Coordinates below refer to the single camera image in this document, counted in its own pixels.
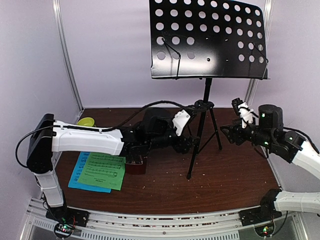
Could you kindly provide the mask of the black music stand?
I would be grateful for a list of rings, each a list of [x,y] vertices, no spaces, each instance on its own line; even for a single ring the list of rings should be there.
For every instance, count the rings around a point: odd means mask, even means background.
[[[197,136],[207,115],[216,120],[209,101],[214,78],[268,77],[262,10],[235,0],[151,0],[149,2],[151,77],[205,79]]]

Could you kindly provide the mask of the green sheet music page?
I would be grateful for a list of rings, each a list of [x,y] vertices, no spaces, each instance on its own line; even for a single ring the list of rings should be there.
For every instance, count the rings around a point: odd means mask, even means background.
[[[78,178],[81,184],[120,191],[125,175],[125,157],[92,152]]]

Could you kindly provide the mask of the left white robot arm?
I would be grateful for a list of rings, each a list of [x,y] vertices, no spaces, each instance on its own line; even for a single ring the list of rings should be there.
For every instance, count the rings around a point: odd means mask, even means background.
[[[195,118],[192,107],[183,108],[175,115],[160,107],[146,109],[142,121],[133,126],[100,128],[68,124],[45,114],[36,129],[27,134],[30,138],[26,164],[38,180],[44,193],[48,211],[61,222],[72,218],[72,211],[55,173],[54,152],[93,152],[141,159],[154,149],[172,147],[186,154],[194,138],[185,137],[185,127]]]

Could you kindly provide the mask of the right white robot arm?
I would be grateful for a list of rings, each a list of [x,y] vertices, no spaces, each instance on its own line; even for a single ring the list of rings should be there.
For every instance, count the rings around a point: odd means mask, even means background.
[[[289,164],[296,165],[316,178],[320,176],[320,152],[307,134],[285,127],[283,110],[273,104],[263,104],[258,114],[239,98],[232,102],[238,119],[233,124],[220,127],[231,144],[237,146],[248,141],[253,146],[265,148]],[[268,220],[275,212],[295,211],[320,213],[318,192],[289,192],[272,189],[261,199],[256,210],[259,220]]]

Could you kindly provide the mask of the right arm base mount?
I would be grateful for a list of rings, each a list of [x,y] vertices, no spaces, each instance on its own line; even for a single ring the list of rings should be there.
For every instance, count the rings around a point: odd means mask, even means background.
[[[255,233],[262,238],[270,238],[276,233],[275,220],[282,216],[280,211],[255,207],[241,210],[239,218],[243,227],[253,226]]]

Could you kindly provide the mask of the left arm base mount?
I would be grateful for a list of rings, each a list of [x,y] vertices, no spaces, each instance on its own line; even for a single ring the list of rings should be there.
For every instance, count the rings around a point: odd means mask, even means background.
[[[76,227],[86,227],[89,215],[88,211],[68,208],[66,216],[57,217],[47,210],[45,217],[57,222],[53,227],[53,233],[56,237],[65,239],[75,232]]]

